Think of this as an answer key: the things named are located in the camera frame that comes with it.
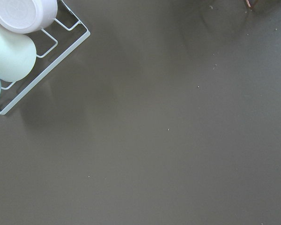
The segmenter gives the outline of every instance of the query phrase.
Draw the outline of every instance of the gray table surface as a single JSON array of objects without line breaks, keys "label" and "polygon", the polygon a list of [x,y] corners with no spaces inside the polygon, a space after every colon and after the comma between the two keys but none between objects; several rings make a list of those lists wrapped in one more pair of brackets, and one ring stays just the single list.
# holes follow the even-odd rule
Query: gray table surface
[{"label": "gray table surface", "polygon": [[281,225],[281,0],[66,0],[92,35],[0,116],[0,225]]}]

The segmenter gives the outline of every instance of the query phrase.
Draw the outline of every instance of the brown metal leg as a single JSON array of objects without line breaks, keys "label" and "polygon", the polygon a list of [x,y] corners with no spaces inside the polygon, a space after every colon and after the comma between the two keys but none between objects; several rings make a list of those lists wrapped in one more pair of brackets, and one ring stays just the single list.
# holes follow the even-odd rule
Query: brown metal leg
[{"label": "brown metal leg", "polygon": [[250,9],[253,9],[254,6],[257,4],[257,2],[258,2],[259,0],[255,0],[253,4],[251,4],[251,3],[249,2],[249,0],[245,0],[245,1],[246,1],[246,3],[247,3],[248,7],[249,7]]}]

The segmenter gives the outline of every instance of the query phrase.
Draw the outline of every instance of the drying rack tray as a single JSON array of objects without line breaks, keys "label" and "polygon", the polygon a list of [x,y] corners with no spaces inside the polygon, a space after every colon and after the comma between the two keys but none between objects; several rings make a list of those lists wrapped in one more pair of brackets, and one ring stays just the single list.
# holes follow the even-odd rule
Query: drying rack tray
[{"label": "drying rack tray", "polygon": [[2,82],[0,115],[10,111],[66,56],[90,36],[90,31],[63,0],[58,1],[55,22],[40,31],[28,34],[37,47],[37,60],[32,71],[22,80]]}]

